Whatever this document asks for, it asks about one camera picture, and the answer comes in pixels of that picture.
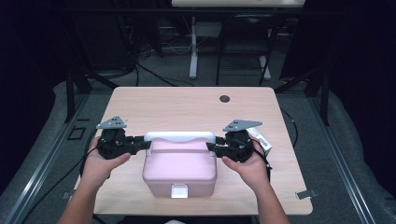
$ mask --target table top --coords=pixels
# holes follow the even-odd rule
[[[228,103],[221,95],[230,97]],[[306,186],[290,142],[274,91],[246,87],[120,87],[108,103],[103,121],[114,116],[127,120],[127,136],[147,132],[212,132],[234,119],[262,121],[256,127],[273,146],[268,161],[273,167],[271,184],[288,215],[312,212],[309,199],[299,200],[295,192]],[[154,197],[142,178],[145,152],[113,170],[100,188],[95,214],[147,216],[257,215],[253,191],[239,174],[218,159],[218,180],[210,197],[171,199]]]
[[[173,7],[303,7],[305,0],[172,0]]]

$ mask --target hand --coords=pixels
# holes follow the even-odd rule
[[[99,137],[92,139],[90,150],[95,148],[87,157],[84,165],[84,173],[81,178],[81,184],[88,185],[90,188],[99,189],[110,176],[111,171],[127,162],[131,154],[125,153],[113,160],[103,158],[97,147]]]
[[[258,151],[262,151],[259,143],[253,141],[253,146]],[[265,162],[262,158],[253,152],[251,157],[243,162],[235,162],[228,157],[222,157],[222,161],[230,169],[240,174],[242,180],[256,192],[265,185],[269,185]]]

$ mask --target desk leg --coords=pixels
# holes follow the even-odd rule
[[[191,18],[191,63],[190,63],[190,79],[197,78],[198,66],[198,50],[197,50],[197,35],[195,31],[195,17]]]
[[[261,66],[261,67],[264,67],[264,66],[265,66],[265,63],[266,63],[265,57],[264,57],[264,56],[260,56],[260,57],[259,57],[259,60],[260,60],[260,66]],[[270,69],[268,69],[268,67],[267,67],[267,69],[265,70],[265,73],[264,73],[264,80],[265,80],[265,81],[271,80]]]

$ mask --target pink box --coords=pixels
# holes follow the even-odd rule
[[[143,179],[154,196],[187,198],[213,194],[218,177],[216,156],[206,142],[215,142],[213,133],[147,133],[151,149],[143,167]]]

